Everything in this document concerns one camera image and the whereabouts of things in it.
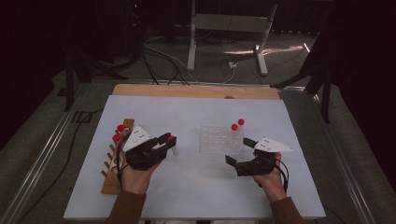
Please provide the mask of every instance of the white tabletop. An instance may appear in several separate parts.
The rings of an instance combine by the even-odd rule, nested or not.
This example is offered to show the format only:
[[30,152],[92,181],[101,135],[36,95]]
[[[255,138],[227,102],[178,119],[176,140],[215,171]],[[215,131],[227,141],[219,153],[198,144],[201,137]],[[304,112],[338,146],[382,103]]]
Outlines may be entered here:
[[[282,161],[288,166],[288,195],[305,218],[325,217],[314,181],[306,164],[288,111],[281,100],[237,100],[150,96],[109,96],[92,144],[78,176],[64,218],[104,219],[115,195],[101,194],[104,161],[111,137],[124,119],[134,119],[152,136],[177,136],[177,152],[154,172],[143,219],[261,219],[271,217],[262,189],[250,176],[237,176],[224,155],[199,153],[201,125],[230,126],[244,119],[245,137],[263,136],[292,147]],[[252,159],[245,147],[238,161]]]

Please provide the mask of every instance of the person's left hand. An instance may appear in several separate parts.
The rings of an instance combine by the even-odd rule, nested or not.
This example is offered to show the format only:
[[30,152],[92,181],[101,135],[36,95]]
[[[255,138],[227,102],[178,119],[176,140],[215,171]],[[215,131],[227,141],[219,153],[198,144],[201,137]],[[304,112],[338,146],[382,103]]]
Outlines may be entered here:
[[145,194],[149,188],[149,180],[160,162],[151,166],[147,171],[134,170],[131,166],[121,171],[122,189],[135,194]]

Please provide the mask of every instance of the transparent box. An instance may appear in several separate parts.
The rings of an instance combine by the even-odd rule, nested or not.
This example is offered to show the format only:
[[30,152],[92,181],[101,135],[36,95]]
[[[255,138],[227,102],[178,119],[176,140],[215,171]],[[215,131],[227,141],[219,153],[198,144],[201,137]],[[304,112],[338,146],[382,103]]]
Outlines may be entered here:
[[209,155],[239,155],[244,147],[243,131],[230,127],[201,126],[200,153]]

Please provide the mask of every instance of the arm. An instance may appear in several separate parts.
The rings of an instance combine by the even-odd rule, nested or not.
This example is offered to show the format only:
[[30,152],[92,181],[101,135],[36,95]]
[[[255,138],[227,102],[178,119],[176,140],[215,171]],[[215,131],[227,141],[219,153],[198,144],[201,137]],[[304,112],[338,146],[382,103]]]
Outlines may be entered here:
[[[280,153],[276,153],[276,164],[280,164]],[[293,200],[286,195],[280,172],[274,169],[268,175],[254,175],[254,181],[262,185],[265,195],[271,204],[276,224],[304,223]]]
[[117,196],[106,224],[139,222],[149,188],[149,180],[159,165],[158,163],[147,171],[134,170],[130,166],[122,170],[122,190]]

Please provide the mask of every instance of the hand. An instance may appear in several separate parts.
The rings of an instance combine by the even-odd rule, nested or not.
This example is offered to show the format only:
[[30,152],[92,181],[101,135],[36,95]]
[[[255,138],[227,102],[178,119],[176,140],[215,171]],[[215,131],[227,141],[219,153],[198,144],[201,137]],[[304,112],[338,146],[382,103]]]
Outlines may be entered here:
[[159,165],[160,163],[157,163],[147,171],[134,170],[128,165],[121,171],[122,189],[135,194],[145,194],[149,188],[151,175]]
[[[279,152],[276,152],[275,158],[276,165],[279,166],[281,158]],[[274,170],[268,175],[254,175],[253,179],[256,183],[260,183],[262,185],[265,195],[270,203],[287,198],[286,192],[283,189],[280,172],[276,168],[274,168]]]

